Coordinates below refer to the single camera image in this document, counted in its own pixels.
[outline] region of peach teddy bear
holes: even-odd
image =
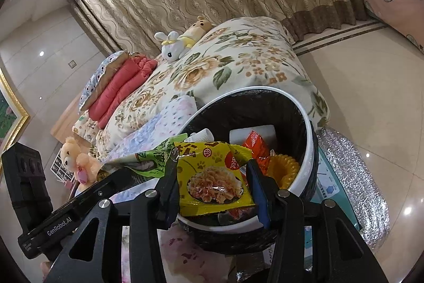
[[[85,190],[96,182],[97,173],[102,166],[101,162],[82,153],[73,137],[65,139],[65,143],[60,149],[60,158],[63,166],[73,172],[75,180],[80,182],[80,190]]]

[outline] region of green snack package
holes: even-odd
[[[174,147],[174,142],[182,142],[186,138],[187,133],[170,137],[152,150],[142,151],[108,161],[103,165],[102,170],[113,173],[118,169],[129,168],[142,176],[162,178],[165,174],[165,165]]]

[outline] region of red circle logo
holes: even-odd
[[[203,156],[211,157],[211,155],[212,155],[212,150],[210,150],[208,147],[203,149]]]

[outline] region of dark floor border stripe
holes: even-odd
[[[357,26],[357,27],[347,28],[347,29],[345,29],[345,30],[341,30],[341,31],[339,31],[339,32],[337,32],[337,33],[329,34],[329,35],[327,35],[327,36],[323,36],[322,38],[319,38],[319,39],[316,39],[316,40],[312,40],[312,41],[306,42],[306,43],[304,43],[304,44],[302,44],[302,45],[300,45],[300,46],[293,47],[293,49],[299,49],[299,48],[302,48],[302,47],[308,46],[308,45],[310,45],[310,44],[313,44],[313,43],[316,43],[316,42],[319,42],[319,41],[322,41],[322,40],[325,40],[325,39],[332,38],[332,37],[337,36],[337,35],[340,35],[340,34],[344,34],[344,33],[347,33],[347,32],[351,32],[352,30],[361,29],[361,28],[364,28],[364,27],[372,26],[373,24],[378,24],[378,23],[381,23],[381,22],[374,21],[374,22],[371,22],[371,23],[365,23],[365,24],[362,24],[362,25]]]
[[[371,33],[371,32],[373,32],[373,31],[375,31],[375,30],[379,30],[379,29],[386,28],[386,27],[388,27],[388,26],[385,24],[385,25],[383,25],[383,26],[381,26],[381,27],[371,28],[371,29],[368,29],[368,30],[364,30],[363,32],[359,32],[359,33],[351,34],[351,35],[348,35],[348,36],[344,36],[344,37],[342,37],[342,38],[340,38],[340,39],[336,39],[336,40],[333,40],[333,41],[330,41],[330,42],[324,43],[324,44],[322,44],[322,45],[312,47],[312,48],[307,49],[307,50],[305,50],[305,51],[303,51],[303,52],[300,52],[299,54],[296,54],[296,55],[297,55],[298,57],[300,57],[301,55],[304,55],[304,54],[306,54],[306,53],[309,53],[309,52],[315,51],[316,49],[320,49],[320,48],[326,47],[326,46],[331,45],[331,44],[333,44],[333,43],[337,43],[337,42],[341,42],[341,41],[344,41],[344,40],[347,40],[347,39],[350,39],[350,38],[354,38],[355,36],[359,36],[359,35],[362,35],[362,34]]]

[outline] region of paw print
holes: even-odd
[[[215,163],[221,162],[222,161],[222,154],[216,153],[215,155],[212,156],[212,159],[215,160]]]
[[[204,161],[197,162],[197,169],[202,170],[203,168],[205,168],[205,162]]]

